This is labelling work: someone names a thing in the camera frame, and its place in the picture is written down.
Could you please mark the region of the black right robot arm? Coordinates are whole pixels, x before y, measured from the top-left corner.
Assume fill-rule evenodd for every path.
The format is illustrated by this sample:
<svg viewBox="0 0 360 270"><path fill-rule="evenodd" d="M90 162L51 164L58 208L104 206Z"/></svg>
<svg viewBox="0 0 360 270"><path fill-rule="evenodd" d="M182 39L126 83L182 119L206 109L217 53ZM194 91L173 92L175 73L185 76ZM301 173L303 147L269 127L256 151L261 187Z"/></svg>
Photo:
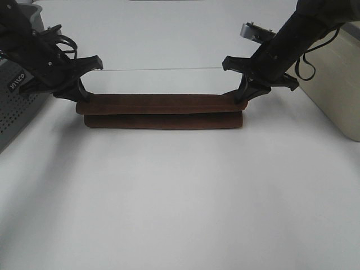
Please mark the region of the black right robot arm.
<svg viewBox="0 0 360 270"><path fill-rule="evenodd" d="M234 92L235 103L266 95L272 87L295 90L301 76L290 76L288 69L305 61L305 54L312 51L316 41L354 21L359 21L359 1L298 1L277 33L244 23L240 35L260 46L249 58L227 56L222 62L223 70L242 75Z"/></svg>

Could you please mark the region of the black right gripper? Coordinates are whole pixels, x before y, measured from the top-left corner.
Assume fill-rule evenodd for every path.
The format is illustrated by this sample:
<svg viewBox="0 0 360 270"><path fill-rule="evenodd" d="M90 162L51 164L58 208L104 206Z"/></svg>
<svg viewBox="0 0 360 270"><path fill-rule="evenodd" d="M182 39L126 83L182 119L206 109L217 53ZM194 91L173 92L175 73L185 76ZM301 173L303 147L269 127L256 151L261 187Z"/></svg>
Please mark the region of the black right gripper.
<svg viewBox="0 0 360 270"><path fill-rule="evenodd" d="M299 43L297 42L265 42L251 58L226 56L222 61L223 70L243 74L234 95L235 103L250 101L271 91L271 87L251 79L255 76L254 70L272 86L284 86L292 91L295 90L299 82L286 72L298 58Z"/></svg>

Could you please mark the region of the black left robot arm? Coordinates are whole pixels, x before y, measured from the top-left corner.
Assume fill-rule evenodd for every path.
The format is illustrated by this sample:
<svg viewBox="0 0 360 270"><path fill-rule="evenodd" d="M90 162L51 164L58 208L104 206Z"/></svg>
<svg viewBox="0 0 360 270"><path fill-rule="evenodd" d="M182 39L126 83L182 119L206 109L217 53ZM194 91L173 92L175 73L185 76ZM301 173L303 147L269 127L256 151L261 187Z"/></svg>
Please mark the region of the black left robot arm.
<svg viewBox="0 0 360 270"><path fill-rule="evenodd" d="M103 68L97 56L79 58L78 46L56 25L44 31L33 28L16 1L1 1L1 56L31 73L32 79L20 86L29 96L50 93L56 98L88 102L81 77Z"/></svg>

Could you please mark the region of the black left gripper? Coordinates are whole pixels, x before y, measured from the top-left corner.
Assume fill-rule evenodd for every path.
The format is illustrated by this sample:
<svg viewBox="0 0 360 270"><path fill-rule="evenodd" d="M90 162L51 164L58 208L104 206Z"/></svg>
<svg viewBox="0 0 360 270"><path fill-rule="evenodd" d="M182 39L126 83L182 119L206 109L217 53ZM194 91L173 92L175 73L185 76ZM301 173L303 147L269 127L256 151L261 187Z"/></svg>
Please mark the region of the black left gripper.
<svg viewBox="0 0 360 270"><path fill-rule="evenodd" d="M74 42L61 42L70 48L61 50L58 42L21 42L18 63L31 73L33 79L22 85L19 93L51 93L55 98L74 102L88 102L91 92L86 91L81 77L92 70L103 70L98 55L77 58L78 46Z"/></svg>

